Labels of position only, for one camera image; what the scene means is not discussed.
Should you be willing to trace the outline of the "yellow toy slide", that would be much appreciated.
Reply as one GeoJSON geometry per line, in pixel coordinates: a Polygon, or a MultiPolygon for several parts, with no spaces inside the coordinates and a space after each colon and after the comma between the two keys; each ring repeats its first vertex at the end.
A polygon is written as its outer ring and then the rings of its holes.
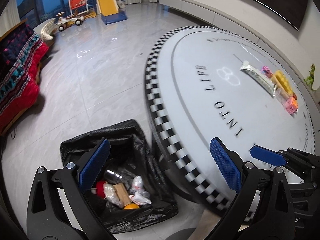
{"type": "Polygon", "coordinates": [[[122,0],[96,0],[96,2],[105,25],[127,20],[126,6],[122,0]]]}

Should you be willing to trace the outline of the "cardboard piece in bag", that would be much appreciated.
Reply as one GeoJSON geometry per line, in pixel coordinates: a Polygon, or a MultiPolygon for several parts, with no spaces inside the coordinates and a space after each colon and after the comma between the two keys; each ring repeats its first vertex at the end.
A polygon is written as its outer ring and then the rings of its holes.
{"type": "Polygon", "coordinates": [[[131,204],[131,199],[123,183],[118,183],[113,187],[123,207],[131,204]]]}

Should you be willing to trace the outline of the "metal can in bag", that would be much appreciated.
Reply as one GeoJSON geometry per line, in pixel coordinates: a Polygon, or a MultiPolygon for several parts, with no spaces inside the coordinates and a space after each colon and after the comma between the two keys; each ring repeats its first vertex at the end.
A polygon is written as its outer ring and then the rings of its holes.
{"type": "Polygon", "coordinates": [[[125,169],[116,171],[106,170],[104,172],[104,179],[111,184],[130,183],[132,181],[130,173],[125,169]]]}

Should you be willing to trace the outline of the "clear plastic bag red print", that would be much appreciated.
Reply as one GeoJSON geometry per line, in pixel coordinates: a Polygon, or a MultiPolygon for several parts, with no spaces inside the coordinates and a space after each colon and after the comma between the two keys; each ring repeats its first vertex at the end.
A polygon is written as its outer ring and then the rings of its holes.
{"type": "Polygon", "coordinates": [[[150,205],[150,194],[145,191],[144,184],[141,176],[135,176],[131,184],[129,198],[137,205],[150,205]]]}

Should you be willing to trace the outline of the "white green snack wrapper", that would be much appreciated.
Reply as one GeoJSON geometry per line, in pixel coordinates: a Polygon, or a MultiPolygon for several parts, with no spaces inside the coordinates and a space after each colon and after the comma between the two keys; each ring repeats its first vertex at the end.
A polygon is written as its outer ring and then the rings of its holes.
{"type": "Polygon", "coordinates": [[[257,68],[253,67],[248,61],[243,61],[240,70],[250,76],[255,82],[257,82],[264,90],[275,97],[276,85],[264,74],[262,74],[257,68]]]}

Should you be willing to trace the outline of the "red round trash item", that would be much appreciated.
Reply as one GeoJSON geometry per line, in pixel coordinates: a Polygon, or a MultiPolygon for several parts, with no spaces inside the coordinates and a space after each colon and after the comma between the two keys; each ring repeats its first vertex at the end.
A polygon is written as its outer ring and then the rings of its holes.
{"type": "Polygon", "coordinates": [[[104,185],[106,184],[106,181],[100,180],[96,183],[96,194],[99,198],[105,199],[106,195],[104,193],[104,185]]]}

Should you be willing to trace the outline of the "white basket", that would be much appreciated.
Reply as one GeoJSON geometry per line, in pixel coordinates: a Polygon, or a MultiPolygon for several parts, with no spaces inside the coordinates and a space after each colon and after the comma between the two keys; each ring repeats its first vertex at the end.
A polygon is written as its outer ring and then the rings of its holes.
{"type": "Polygon", "coordinates": [[[40,31],[40,37],[44,41],[50,41],[53,39],[53,35],[57,31],[57,25],[55,23],[55,20],[53,18],[46,20],[42,23],[41,31],[40,31]]]}

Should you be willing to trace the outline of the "green dinosaur toy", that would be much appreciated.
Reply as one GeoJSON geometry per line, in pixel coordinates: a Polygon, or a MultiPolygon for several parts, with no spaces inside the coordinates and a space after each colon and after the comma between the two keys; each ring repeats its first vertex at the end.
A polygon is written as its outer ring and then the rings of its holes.
{"type": "Polygon", "coordinates": [[[311,91],[315,92],[316,89],[313,87],[313,83],[315,81],[315,70],[316,66],[314,63],[311,64],[310,69],[308,70],[309,75],[305,77],[303,80],[305,84],[311,89],[311,91]]]}

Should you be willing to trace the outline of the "red patterned blanket sofa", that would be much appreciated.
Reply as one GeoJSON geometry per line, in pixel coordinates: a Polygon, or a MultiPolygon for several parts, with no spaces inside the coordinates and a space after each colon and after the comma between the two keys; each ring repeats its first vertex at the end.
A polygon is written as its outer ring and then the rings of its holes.
{"type": "Polygon", "coordinates": [[[25,21],[1,37],[1,133],[37,101],[40,64],[48,50],[25,21]]]}

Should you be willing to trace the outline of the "black trash bag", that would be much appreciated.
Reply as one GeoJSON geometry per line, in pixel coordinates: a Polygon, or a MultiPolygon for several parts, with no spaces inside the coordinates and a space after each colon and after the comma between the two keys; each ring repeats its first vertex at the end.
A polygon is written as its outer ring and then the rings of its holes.
{"type": "MultiPolygon", "coordinates": [[[[61,143],[60,155],[63,164],[77,163],[82,155],[95,148],[105,138],[110,143],[110,153],[92,188],[84,193],[93,212],[113,234],[136,231],[168,220],[178,214],[178,204],[165,181],[164,173],[153,155],[145,135],[135,120],[90,131],[61,143]],[[125,169],[132,181],[141,176],[144,189],[150,194],[150,205],[139,209],[124,210],[106,198],[96,194],[96,183],[104,180],[106,170],[125,169]]],[[[131,184],[124,183],[130,195],[131,184]]]]}

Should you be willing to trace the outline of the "orange pink foam cube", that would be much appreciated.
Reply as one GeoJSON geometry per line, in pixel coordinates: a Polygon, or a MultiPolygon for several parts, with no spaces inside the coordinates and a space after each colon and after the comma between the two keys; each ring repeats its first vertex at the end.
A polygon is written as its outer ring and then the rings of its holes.
{"type": "Polygon", "coordinates": [[[293,115],[298,111],[298,102],[291,96],[286,100],[284,107],[290,115],[293,115]]]}

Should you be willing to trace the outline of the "small pink foam block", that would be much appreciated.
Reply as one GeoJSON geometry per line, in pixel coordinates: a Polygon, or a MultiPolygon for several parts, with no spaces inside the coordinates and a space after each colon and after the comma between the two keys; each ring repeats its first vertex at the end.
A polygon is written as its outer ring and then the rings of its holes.
{"type": "Polygon", "coordinates": [[[267,66],[262,66],[261,72],[269,79],[271,79],[273,76],[273,73],[271,72],[270,68],[268,68],[267,66]]]}

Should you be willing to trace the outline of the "toy race car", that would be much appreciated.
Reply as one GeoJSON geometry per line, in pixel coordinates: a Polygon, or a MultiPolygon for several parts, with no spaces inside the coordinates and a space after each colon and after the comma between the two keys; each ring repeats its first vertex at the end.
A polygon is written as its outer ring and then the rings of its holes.
{"type": "Polygon", "coordinates": [[[66,28],[72,25],[80,26],[85,20],[84,16],[78,15],[77,11],[73,15],[68,17],[63,17],[63,13],[64,12],[60,12],[57,14],[57,29],[60,32],[64,31],[66,28]]]}

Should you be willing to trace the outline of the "orange fruit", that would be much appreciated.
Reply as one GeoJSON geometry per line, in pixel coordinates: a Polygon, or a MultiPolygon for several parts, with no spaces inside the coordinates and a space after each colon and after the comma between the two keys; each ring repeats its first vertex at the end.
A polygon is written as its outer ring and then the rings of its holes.
{"type": "Polygon", "coordinates": [[[130,203],[126,206],[124,206],[124,210],[134,210],[134,209],[139,209],[139,205],[135,203],[130,203]]]}

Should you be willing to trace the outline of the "yellow sponge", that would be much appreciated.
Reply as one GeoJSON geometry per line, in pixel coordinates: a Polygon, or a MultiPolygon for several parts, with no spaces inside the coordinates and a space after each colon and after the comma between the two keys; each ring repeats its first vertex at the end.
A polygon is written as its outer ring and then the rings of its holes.
{"type": "Polygon", "coordinates": [[[288,99],[289,97],[293,96],[292,87],[282,71],[275,71],[271,77],[271,81],[276,85],[278,89],[280,89],[280,94],[285,99],[288,99]]]}

